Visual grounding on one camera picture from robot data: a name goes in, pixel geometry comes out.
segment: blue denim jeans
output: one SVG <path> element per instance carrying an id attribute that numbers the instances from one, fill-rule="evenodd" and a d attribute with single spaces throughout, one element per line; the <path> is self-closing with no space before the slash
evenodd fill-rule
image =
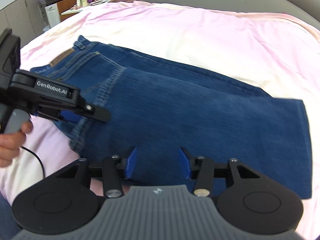
<path id="1" fill-rule="evenodd" d="M 11 206 L 0 193 L 0 239 L 10 240 L 20 232 L 13 218 Z"/>
<path id="2" fill-rule="evenodd" d="M 88 102 L 111 111 L 108 123 L 85 117 L 56 123 L 81 156 L 98 162 L 137 146 L 133 180 L 191 189 L 178 163 L 185 146 L 216 162 L 237 157 L 301 198 L 311 197 L 311 142 L 301 100 L 272 98 L 209 70 L 82 36 L 73 49 L 54 67 L 31 71 L 75 85 Z"/>

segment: leather patch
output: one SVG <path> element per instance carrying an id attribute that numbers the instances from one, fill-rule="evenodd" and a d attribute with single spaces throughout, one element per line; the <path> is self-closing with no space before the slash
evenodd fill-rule
<path id="1" fill-rule="evenodd" d="M 51 67 L 55 67 L 60 61 L 68 57 L 71 53 L 73 53 L 74 49 L 68 49 L 65 52 L 62 52 L 59 56 L 57 56 L 54 60 L 50 62 Z"/>

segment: black circular disc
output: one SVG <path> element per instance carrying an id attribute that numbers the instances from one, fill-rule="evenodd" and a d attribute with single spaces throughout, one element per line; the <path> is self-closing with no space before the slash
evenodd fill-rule
<path id="1" fill-rule="evenodd" d="M 18 195 L 12 211 L 23 229 L 42 235 L 62 234 L 90 222 L 99 211 L 99 201 L 73 179 L 51 179 Z"/>
<path id="2" fill-rule="evenodd" d="M 279 183 L 243 179 L 217 199 L 217 209 L 233 226 L 259 235 L 280 234 L 295 228 L 303 213 L 300 198 Z"/>

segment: person's hand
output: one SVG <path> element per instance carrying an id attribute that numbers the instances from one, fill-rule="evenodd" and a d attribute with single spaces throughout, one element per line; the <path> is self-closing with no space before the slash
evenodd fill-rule
<path id="1" fill-rule="evenodd" d="M 0 168 L 9 166 L 13 158 L 18 157 L 20 147 L 26 141 L 26 134 L 31 133 L 32 129 L 32 122 L 26 122 L 19 132 L 0 134 Z"/>

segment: bed sheet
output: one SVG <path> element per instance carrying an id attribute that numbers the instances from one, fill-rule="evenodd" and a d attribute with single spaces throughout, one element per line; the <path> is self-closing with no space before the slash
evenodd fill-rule
<path id="1" fill-rule="evenodd" d="M 55 26 L 21 50 L 21 68 L 48 64 L 79 35 L 156 57 L 206 68 L 263 88 L 273 97 L 303 99 L 313 150 L 313 196 L 303 200 L 297 232 L 320 234 L 320 32 L 285 14 L 210 11 L 145 2 L 94 6 Z M 69 140 L 48 120 L 33 117 L 25 147 L 36 152 L 47 174 L 78 158 Z M 10 203 L 41 179 L 37 160 L 25 151 L 0 170 L 0 190 Z M 102 193 L 101 184 L 92 190 Z"/>

